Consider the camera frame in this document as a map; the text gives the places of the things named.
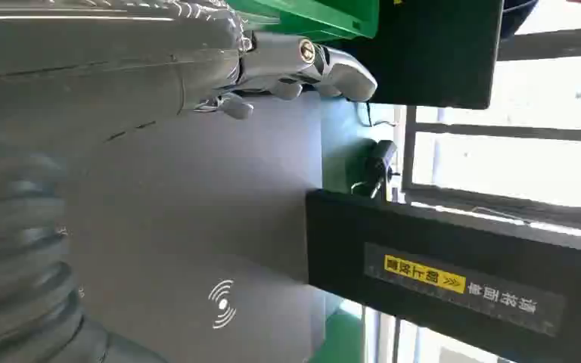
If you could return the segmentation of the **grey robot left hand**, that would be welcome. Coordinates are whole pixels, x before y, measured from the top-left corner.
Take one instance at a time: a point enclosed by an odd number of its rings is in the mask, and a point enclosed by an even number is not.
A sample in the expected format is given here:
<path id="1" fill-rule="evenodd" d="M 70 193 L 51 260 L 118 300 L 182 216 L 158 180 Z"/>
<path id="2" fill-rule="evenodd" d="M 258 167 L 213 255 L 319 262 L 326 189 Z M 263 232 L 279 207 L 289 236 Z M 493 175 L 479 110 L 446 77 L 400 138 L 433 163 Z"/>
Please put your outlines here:
<path id="1" fill-rule="evenodd" d="M 352 55 L 252 26 L 224 1 L 0 1 L 0 162 L 67 157 L 182 113 L 245 119 L 241 92 L 367 101 Z"/>

